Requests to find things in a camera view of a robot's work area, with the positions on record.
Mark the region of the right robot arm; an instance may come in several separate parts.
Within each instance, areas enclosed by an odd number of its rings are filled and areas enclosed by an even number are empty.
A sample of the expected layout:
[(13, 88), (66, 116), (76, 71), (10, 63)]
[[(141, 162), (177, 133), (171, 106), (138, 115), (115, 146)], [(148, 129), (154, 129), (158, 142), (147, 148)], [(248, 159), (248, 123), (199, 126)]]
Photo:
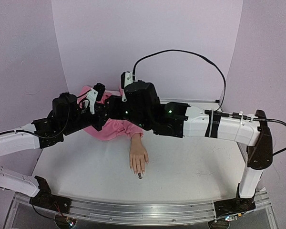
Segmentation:
[(104, 102), (110, 119), (127, 120), (155, 135), (208, 137), (246, 145), (247, 163), (235, 198), (215, 202), (219, 215), (255, 208), (254, 196), (263, 171), (273, 161), (271, 131), (264, 111), (254, 115), (202, 110), (186, 103), (162, 104), (152, 83), (137, 81), (124, 88), (122, 96)]

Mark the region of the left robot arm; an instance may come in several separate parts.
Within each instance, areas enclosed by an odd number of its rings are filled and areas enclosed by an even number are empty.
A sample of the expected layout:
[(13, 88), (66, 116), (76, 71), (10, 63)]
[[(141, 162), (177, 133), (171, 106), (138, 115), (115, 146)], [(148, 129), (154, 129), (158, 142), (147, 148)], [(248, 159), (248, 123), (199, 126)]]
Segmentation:
[[(34, 120), (18, 129), (0, 133), (0, 157), (29, 149), (44, 149), (64, 141), (64, 137), (86, 127), (100, 131), (108, 120), (109, 101), (94, 89), (76, 96), (62, 93), (53, 99), (46, 118)], [(46, 179), (5, 169), (0, 165), (0, 188), (30, 197), (30, 203), (67, 213), (71, 200), (52, 194)]]

